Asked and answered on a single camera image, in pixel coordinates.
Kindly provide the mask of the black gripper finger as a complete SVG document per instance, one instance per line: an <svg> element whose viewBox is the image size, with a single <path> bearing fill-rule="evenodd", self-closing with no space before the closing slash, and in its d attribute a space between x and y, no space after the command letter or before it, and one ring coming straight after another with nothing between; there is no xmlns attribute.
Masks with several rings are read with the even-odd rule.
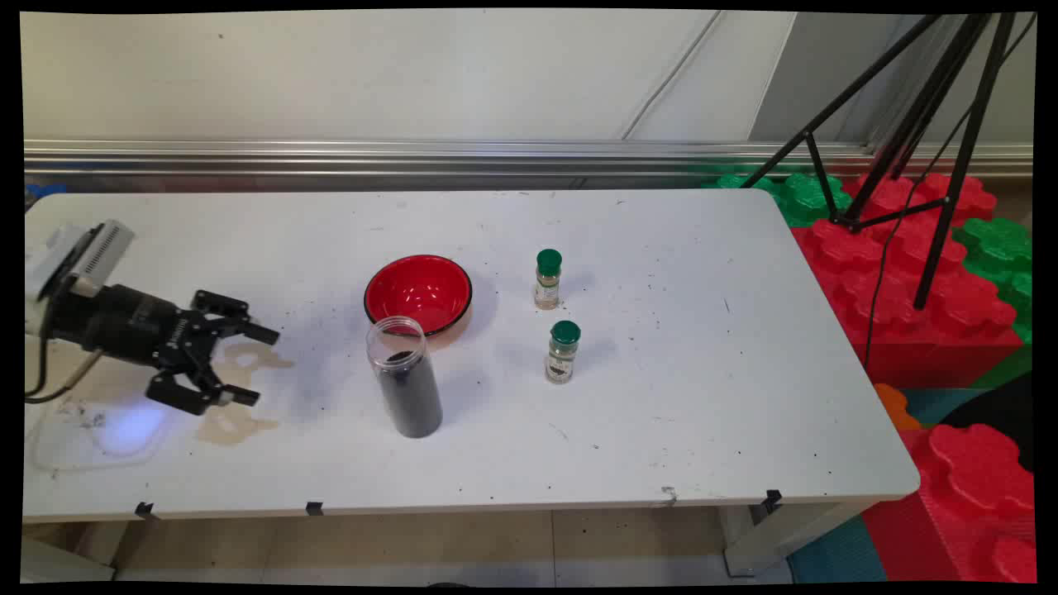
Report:
<svg viewBox="0 0 1058 595"><path fill-rule="evenodd" d="M248 302L207 290L200 289L193 295L183 319L186 321L184 346L220 341L231 336L245 336L250 341L267 345L279 342L279 331L261 326L250 315Z"/></svg>
<svg viewBox="0 0 1058 595"><path fill-rule="evenodd" d="M156 376L147 387L147 398L195 416L209 407L237 403L256 405L260 393L222 382L212 366L209 354L152 354Z"/></svg>

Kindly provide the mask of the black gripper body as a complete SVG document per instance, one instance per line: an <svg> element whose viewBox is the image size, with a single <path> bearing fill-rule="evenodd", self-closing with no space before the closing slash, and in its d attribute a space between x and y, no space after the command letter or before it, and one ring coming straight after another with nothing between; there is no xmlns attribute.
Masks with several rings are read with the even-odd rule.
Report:
<svg viewBox="0 0 1058 595"><path fill-rule="evenodd" d="M128 363L172 369L199 313L174 302L122 286L106 286L93 298L68 291L50 309L50 339L77 344Z"/></svg>

